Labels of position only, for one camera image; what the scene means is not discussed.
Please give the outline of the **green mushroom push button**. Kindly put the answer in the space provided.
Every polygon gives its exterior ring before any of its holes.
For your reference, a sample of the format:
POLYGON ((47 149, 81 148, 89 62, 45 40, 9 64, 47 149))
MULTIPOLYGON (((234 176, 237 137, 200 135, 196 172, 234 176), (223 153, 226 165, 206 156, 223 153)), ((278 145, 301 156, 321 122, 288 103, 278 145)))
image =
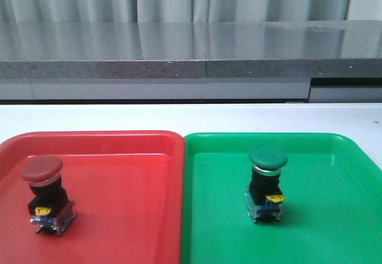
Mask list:
POLYGON ((246 190, 248 214, 254 223, 281 219, 285 199, 280 187, 281 170, 288 163, 286 153, 270 145, 257 146, 248 154, 251 181, 246 190))

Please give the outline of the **red mushroom push button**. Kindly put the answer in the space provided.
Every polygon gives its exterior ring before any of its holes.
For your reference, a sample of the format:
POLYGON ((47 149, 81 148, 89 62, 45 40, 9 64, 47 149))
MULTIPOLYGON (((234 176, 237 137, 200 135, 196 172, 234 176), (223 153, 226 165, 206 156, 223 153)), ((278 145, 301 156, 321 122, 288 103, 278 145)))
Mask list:
POLYGON ((36 233, 61 236, 76 216, 75 201, 62 186, 62 168, 57 156, 36 156, 21 169, 35 196, 27 207, 36 233))

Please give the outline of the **grey stone counter ledge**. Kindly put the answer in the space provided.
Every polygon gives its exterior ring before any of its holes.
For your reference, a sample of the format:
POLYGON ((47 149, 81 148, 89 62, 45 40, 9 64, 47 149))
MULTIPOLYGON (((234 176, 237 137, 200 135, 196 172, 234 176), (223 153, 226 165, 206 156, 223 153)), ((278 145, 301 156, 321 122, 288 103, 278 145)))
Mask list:
POLYGON ((380 101, 380 21, 1 24, 1 103, 380 101))

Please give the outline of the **red plastic tray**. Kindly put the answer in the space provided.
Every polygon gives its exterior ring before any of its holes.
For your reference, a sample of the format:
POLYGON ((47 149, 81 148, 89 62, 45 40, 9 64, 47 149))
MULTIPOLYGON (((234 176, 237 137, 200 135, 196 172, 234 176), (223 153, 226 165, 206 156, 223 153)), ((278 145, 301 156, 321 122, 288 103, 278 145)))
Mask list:
POLYGON ((170 131, 37 132, 1 144, 2 263, 178 263, 184 140, 170 131), (20 170, 63 160, 77 215, 61 236, 36 233, 20 170))

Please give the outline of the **green plastic tray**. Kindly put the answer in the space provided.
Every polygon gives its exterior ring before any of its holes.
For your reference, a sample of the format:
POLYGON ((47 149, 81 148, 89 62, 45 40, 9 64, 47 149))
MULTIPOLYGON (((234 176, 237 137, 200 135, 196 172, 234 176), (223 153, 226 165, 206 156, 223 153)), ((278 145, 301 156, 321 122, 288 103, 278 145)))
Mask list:
POLYGON ((381 170, 330 133, 196 133, 185 138, 182 263, 380 263, 381 170), (253 223, 249 151, 274 145, 280 221, 253 223))

